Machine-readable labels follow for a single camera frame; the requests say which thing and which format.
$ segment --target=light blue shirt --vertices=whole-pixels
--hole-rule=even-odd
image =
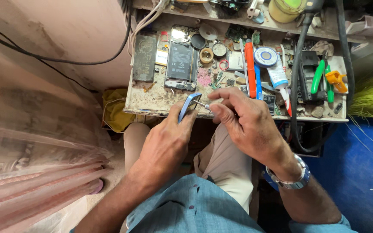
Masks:
[[[264,232],[229,194],[195,174],[168,182],[126,219],[128,232]],[[337,224],[289,223],[292,232],[353,233],[342,215]]]

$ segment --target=pink stain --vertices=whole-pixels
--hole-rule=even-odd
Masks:
[[[208,86],[208,84],[211,83],[211,75],[208,74],[208,70],[205,68],[200,67],[198,70],[198,82],[205,86]]]

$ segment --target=hand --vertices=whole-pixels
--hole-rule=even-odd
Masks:
[[[217,89],[209,99],[214,123],[223,123],[234,144],[245,154],[273,170],[285,181],[298,180],[301,170],[276,124],[266,102],[246,97],[238,88]]]
[[[168,117],[151,129],[143,144],[141,156],[129,171],[143,176],[150,186],[160,188],[172,177],[187,155],[198,111],[189,110],[178,124],[183,104],[183,101],[174,104]]]

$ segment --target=sheer curtain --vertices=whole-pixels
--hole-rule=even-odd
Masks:
[[[111,140],[89,92],[0,48],[0,232],[22,232],[91,193]]]

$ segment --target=glue tube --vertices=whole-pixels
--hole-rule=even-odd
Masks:
[[[269,72],[273,87],[280,92],[286,104],[287,112],[289,113],[289,116],[291,116],[290,98],[289,92],[287,91],[289,82],[287,81],[286,73],[283,71],[280,56],[277,58],[277,63],[274,66],[267,68],[267,71]]]

